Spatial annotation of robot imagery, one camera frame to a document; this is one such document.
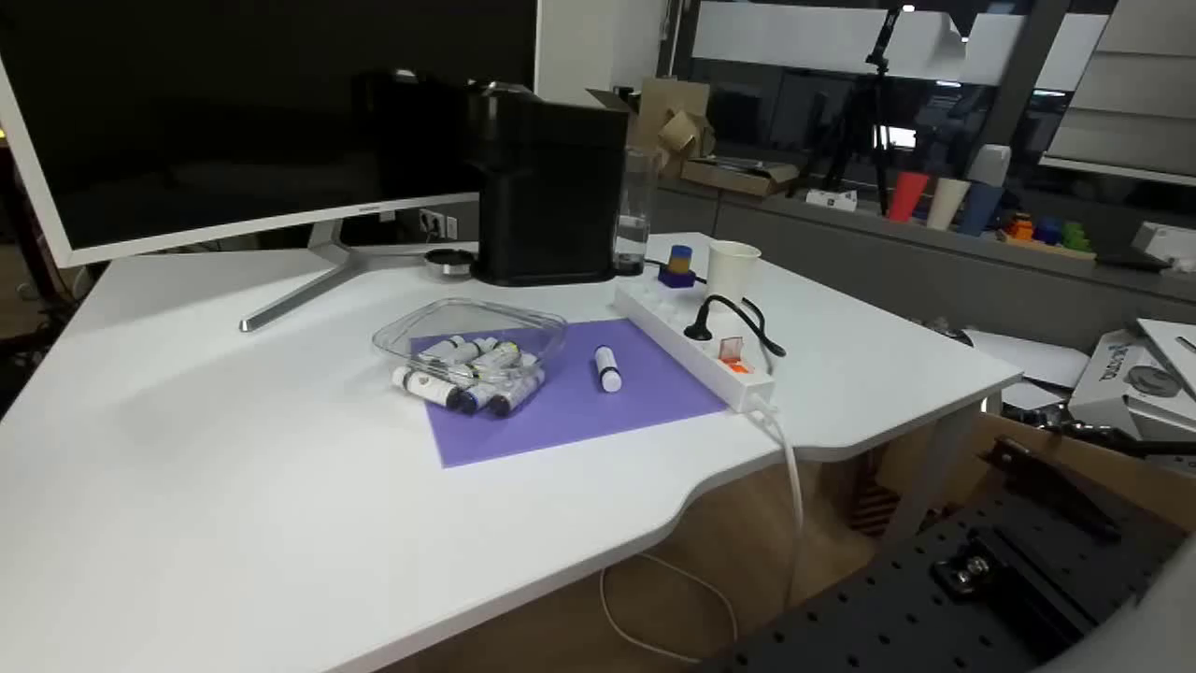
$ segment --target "floor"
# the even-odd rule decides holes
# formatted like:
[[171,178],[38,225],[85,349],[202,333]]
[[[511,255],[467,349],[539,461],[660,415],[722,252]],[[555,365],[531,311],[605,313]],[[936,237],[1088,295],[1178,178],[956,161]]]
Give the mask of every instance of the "floor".
[[[24,259],[0,247],[0,336],[38,323]],[[714,582],[738,607],[741,630],[751,630],[782,613],[792,549],[800,549],[798,602],[853,574],[874,552],[874,542],[841,518],[853,466],[805,476],[805,483],[808,534],[800,546],[792,546],[784,471],[770,466],[699,497],[655,552]],[[697,657],[734,640],[717,597],[637,556],[611,567],[611,608],[628,630]],[[622,643],[602,622],[591,574],[384,673],[476,669],[665,673],[683,667]]]

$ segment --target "power strip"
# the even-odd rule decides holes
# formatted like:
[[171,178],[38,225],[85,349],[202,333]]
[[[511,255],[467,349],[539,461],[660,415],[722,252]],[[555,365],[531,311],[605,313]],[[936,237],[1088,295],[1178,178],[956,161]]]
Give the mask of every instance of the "power strip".
[[[702,305],[702,293],[665,286],[655,281],[622,281],[614,293],[614,311],[633,319],[660,349],[665,349],[693,379],[699,379],[729,412],[743,415],[773,399],[773,379],[761,356],[757,336],[734,313],[712,313],[714,341],[693,341],[683,329]],[[722,336],[743,336],[748,372],[729,370],[717,360]]]

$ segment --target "purple mat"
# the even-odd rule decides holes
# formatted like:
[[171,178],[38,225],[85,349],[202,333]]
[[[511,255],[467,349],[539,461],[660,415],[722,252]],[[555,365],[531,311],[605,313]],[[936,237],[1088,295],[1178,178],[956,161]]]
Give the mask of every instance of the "purple mat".
[[[605,397],[596,379],[600,349],[614,349],[622,360],[626,390],[614,397]],[[633,323],[576,323],[564,333],[561,365],[511,417],[453,415],[434,405],[425,405],[425,415],[442,446],[442,462],[459,466],[722,407],[707,384]]]

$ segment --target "curved monitor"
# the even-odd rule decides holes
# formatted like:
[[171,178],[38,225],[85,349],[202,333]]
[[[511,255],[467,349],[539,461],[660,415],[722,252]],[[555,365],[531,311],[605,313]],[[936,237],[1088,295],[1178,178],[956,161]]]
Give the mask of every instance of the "curved monitor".
[[0,124],[57,266],[467,202],[473,174],[437,168],[447,118],[378,86],[400,66],[531,86],[535,12],[3,0]]

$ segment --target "white desk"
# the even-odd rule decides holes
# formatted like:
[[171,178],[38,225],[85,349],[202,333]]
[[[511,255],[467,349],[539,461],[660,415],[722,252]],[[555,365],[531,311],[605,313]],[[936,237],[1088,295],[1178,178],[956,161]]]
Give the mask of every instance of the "white desk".
[[[0,426],[3,673],[378,669],[655,546],[697,495],[779,461],[748,417],[707,415],[447,471],[371,333],[437,295],[611,319],[611,283],[376,266],[256,336],[236,323],[319,271],[306,252],[104,271]],[[751,295],[789,349],[805,461],[1012,379],[773,266]]]

